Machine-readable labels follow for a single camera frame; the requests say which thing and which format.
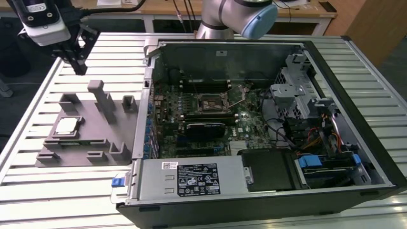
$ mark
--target floor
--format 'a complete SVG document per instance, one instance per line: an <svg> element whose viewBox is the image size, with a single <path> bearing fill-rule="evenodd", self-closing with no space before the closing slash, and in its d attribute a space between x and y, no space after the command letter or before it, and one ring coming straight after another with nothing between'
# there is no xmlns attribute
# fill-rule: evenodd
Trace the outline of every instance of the floor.
<svg viewBox="0 0 407 229"><path fill-rule="evenodd" d="M115 22L110 20L90 20L87 24L93 28L98 28L102 31L109 32L145 32L142 21L118 20ZM21 23L17 19L0 19L0 51L5 47L5 40L10 36L17 36L22 29ZM157 31L159 32L177 32L183 31L181 24L175 22L162 22L157 25ZM0 152L7 144L7 136L14 133L14 129L23 117L30 102L35 96L41 83L50 71L54 63L54 59L42 54L39 48L19 41L19 46L25 56L31 64L31 71L17 78L5 77L0 73L0 79L11 84L10 87L14 90L14 96L11 98L0 97ZM388 61L380 68L382 74L394 85L396 89L401 93L405 99L407 99L407 39L402 41L396 48Z"/></svg>

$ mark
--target gray block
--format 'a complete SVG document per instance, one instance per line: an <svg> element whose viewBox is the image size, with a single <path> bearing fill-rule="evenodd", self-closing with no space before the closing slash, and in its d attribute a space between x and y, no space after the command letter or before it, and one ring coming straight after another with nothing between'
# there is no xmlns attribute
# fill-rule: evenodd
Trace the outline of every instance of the gray block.
<svg viewBox="0 0 407 229"><path fill-rule="evenodd" d="M101 85L97 82L94 88L99 90ZM65 108L45 141L37 167L119 166L131 163L139 101L133 96L113 100L103 91L97 94L103 97L98 103L95 100L77 100L75 94L63 95L61 105ZM107 116L115 117L115 122L109 122Z"/></svg>

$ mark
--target warning label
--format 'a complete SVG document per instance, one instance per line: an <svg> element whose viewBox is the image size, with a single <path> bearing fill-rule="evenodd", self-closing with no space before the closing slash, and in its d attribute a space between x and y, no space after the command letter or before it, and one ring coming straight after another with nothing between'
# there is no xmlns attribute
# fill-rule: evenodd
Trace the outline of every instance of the warning label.
<svg viewBox="0 0 407 229"><path fill-rule="evenodd" d="M178 166L178 195L181 197L221 194L218 165Z"/></svg>

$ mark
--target blue latch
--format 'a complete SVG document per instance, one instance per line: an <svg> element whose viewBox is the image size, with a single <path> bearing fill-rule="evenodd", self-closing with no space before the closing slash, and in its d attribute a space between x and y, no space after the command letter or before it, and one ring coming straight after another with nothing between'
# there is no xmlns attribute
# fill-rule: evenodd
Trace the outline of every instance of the blue latch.
<svg viewBox="0 0 407 229"><path fill-rule="evenodd" d="M353 158L354 158L354 160L356 160L357 165L361 165L361 164L362 164L362 160L361 160L360 155L358 155L358 154L354 154L354 155L353 155Z"/></svg>
<svg viewBox="0 0 407 229"><path fill-rule="evenodd" d="M313 167L313 166L322 166L322 165L324 165L324 163L321 162L318 155L305 155L300 159L300 166L302 168Z"/></svg>
<svg viewBox="0 0 407 229"><path fill-rule="evenodd" d="M125 187L125 177L113 179L113 187Z"/></svg>

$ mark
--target black cable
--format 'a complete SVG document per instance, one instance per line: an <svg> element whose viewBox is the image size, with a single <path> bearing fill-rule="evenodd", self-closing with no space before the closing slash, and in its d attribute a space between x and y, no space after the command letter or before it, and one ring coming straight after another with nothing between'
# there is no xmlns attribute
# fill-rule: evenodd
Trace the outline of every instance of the black cable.
<svg viewBox="0 0 407 229"><path fill-rule="evenodd" d="M195 17L195 12L194 12L194 7L193 7L193 4L191 4L191 0L189 0L189 4L190 4L190 8L191 8L193 17L194 17L194 29L198 30L199 26L197 26L197 17Z"/></svg>
<svg viewBox="0 0 407 229"><path fill-rule="evenodd" d="M278 121L280 123L284 123L284 122L285 122L285 120L281 119L281 118L270 118L270 119L266 120L266 122L269 122L270 120L276 120L276 121Z"/></svg>
<svg viewBox="0 0 407 229"><path fill-rule="evenodd" d="M3 137L3 138L11 138L13 136L11 136L11 135L6 135L6 134L0 134L0 137Z"/></svg>
<svg viewBox="0 0 407 229"><path fill-rule="evenodd" d="M277 129L273 128L273 126L269 125L269 123L266 122L265 116L263 116L263 104L265 104L265 99L266 99L266 94L263 95L263 99L262 99L262 103L261 103L261 114L262 114L262 119L265 124L267 125L267 127L271 129L271 131L274 131L280 136L284 137L285 141L289 143L289 145L292 146L293 149L298 150L298 151L304 151L302 148L300 148L293 142L292 140L286 137L286 135L284 135Z"/></svg>
<svg viewBox="0 0 407 229"><path fill-rule="evenodd" d="M175 8L177 8L177 16L178 16L178 19L179 19L181 24L183 25L185 33L187 33L187 28L186 28L183 16L182 16L182 14L181 14L181 11L179 11L179 8L178 8L178 5L177 5L177 0L173 0L173 3L174 3L174 6L175 6Z"/></svg>
<svg viewBox="0 0 407 229"><path fill-rule="evenodd" d="M95 13L115 13L115 12L134 12L142 8L147 0L142 0L141 3L133 8L102 8L102 9L83 9L82 16L90 16Z"/></svg>
<svg viewBox="0 0 407 229"><path fill-rule="evenodd" d="M190 14L189 6L187 6L187 0L185 0L185 4L186 4L186 9L187 9L187 14L189 14L190 30L191 30L191 32L194 32L193 22L191 22L191 14Z"/></svg>
<svg viewBox="0 0 407 229"><path fill-rule="evenodd" d="M292 22L292 10L300 10L300 8L292 8L288 4L286 4L286 2L284 2L282 1L282 3L289 7L289 8L286 8L286 7L282 7L282 6L280 6L280 4L273 0L273 2L274 2L274 4L281 8L281 9L286 9L286 10L289 10L289 14L290 14L290 21L289 21L289 23Z"/></svg>

